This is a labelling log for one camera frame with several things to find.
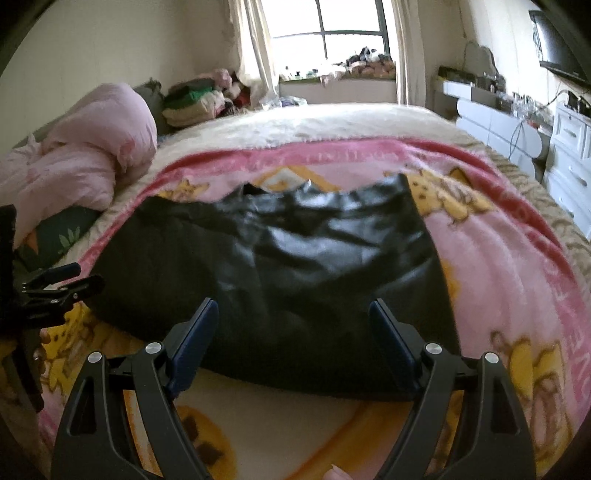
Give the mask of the wall mounted black television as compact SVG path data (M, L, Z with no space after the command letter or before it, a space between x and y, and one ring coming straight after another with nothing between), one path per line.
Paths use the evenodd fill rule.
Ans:
M587 78L566 41L540 10L528 11L539 65L556 76L589 88Z

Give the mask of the dark floral pillow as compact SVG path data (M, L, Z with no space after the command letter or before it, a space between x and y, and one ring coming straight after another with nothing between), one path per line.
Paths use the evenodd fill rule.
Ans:
M28 272L52 267L101 215L98 210L72 206L43 220L18 247L17 259Z

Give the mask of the pink rolled duvet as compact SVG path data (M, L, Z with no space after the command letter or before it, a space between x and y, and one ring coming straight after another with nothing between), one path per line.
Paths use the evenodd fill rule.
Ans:
M73 206L104 211L115 191L149 169L155 120L126 83L105 83L81 98L38 141L1 157L1 204L16 207L13 246L44 220Z

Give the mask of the clothes on window sill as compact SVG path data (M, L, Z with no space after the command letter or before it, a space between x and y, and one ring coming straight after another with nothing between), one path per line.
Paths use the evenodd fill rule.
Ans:
M308 71L285 67L279 76L280 84L288 82L329 83L345 79L397 80L396 62L389 54L363 47L356 55L335 64L325 64Z

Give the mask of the white drawer cabinet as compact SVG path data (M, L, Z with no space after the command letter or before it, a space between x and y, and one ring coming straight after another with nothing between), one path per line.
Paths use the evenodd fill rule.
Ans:
M565 103L556 107L543 185L590 240L590 118Z

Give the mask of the white vanity desk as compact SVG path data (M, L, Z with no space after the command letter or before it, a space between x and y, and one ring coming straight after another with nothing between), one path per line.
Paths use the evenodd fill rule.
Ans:
M537 181L543 178L550 136L501 109L501 99L469 74L441 66L433 78L433 111L500 153Z

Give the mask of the beige bed sheet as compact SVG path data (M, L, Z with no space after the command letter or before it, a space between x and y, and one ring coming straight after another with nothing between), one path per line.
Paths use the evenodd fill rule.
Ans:
M360 138L419 138L451 144L483 157L501 177L533 204L549 223L585 277L590 276L590 243L539 182L506 156L461 130L452 121L422 107L392 103L346 103L277 108L205 122L166 139L148 172L122 190L80 240L58 258L59 265L81 259L149 182L173 162L190 154L221 150L263 150L290 143Z

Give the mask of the folded clothes pile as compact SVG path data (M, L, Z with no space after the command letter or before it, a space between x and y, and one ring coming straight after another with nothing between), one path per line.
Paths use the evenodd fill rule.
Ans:
M235 73L215 69L172 86L162 115L170 127L181 129L238 114L249 106L250 88Z

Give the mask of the cream window curtain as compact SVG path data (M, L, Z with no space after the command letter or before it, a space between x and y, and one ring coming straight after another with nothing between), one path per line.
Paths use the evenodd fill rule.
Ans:
M230 22L238 48L238 80L250 89L250 104L263 109L279 100L279 78L271 62L271 37L263 2L229 1Z

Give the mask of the black leather jacket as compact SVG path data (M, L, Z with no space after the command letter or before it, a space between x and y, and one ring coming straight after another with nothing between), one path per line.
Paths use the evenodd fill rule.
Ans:
M398 174L349 192L245 184L212 203L147 198L96 260L87 306L151 342L212 299L219 324L204 368L294 392L401 400L408 377L370 322L374 300L460 352L443 267L410 186Z

